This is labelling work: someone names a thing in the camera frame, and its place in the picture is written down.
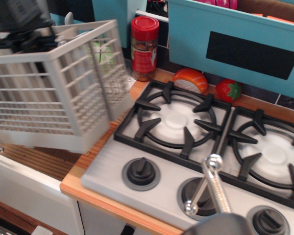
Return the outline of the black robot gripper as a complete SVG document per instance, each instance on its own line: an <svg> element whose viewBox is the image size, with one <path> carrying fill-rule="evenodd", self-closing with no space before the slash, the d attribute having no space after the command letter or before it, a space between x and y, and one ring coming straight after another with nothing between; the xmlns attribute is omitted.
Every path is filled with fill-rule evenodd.
<svg viewBox="0 0 294 235"><path fill-rule="evenodd" d="M0 32L0 49L13 53L47 52L59 46L53 20L42 20L37 25L28 24L21 29Z"/></svg>

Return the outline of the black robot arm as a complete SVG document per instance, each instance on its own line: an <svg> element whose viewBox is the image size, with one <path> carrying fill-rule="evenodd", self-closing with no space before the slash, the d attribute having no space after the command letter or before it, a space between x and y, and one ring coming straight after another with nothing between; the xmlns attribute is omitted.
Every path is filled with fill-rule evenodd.
<svg viewBox="0 0 294 235"><path fill-rule="evenodd" d="M0 50L47 52L66 43L53 30L45 0L0 0Z"/></svg>

